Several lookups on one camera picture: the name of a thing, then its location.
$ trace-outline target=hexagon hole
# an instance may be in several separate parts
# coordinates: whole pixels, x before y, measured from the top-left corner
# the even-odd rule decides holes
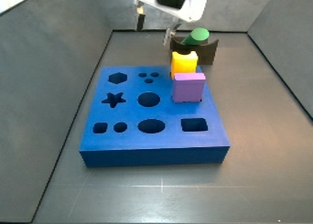
[[[122,82],[127,81],[127,75],[123,73],[115,73],[109,76],[109,81],[121,84]]]

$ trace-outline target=square hole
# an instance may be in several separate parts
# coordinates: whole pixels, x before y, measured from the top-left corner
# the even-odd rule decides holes
[[[183,118],[181,120],[181,128],[183,132],[205,132],[208,124],[205,118]]]
[[[97,123],[93,126],[94,133],[105,133],[107,131],[107,123]]]

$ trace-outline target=toy block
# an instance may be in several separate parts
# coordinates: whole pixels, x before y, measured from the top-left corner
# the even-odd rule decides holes
[[[87,167],[222,162],[230,142],[209,87],[201,102],[175,103],[169,72],[102,68],[79,148]]]
[[[204,73],[177,73],[174,75],[174,102],[200,102],[202,100],[206,76]]]
[[[197,68],[198,56],[193,51],[187,55],[173,52],[171,58],[171,79],[177,73],[194,73]]]

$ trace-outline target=gray wall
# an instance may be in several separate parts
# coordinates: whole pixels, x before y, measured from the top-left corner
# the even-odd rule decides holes
[[[313,0],[272,0],[249,35],[313,117]]]
[[[27,0],[0,16],[0,221],[36,212],[111,29],[95,0]]]
[[[179,29],[206,27],[216,31],[248,32],[252,23],[269,0],[208,0],[202,19]],[[98,0],[107,14],[114,29],[135,29],[134,0]],[[174,17],[151,6],[145,6],[145,29],[166,29],[171,26]]]

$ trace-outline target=small circle hole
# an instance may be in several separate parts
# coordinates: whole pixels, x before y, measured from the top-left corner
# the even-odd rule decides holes
[[[117,123],[114,125],[114,131],[117,133],[123,133],[127,130],[127,124],[126,123]]]
[[[145,78],[145,77],[147,77],[147,73],[139,73],[138,76]]]
[[[146,83],[153,83],[153,79],[146,79],[145,82]]]
[[[153,73],[150,74],[150,76],[151,76],[151,77],[159,77],[159,73],[153,72]]]

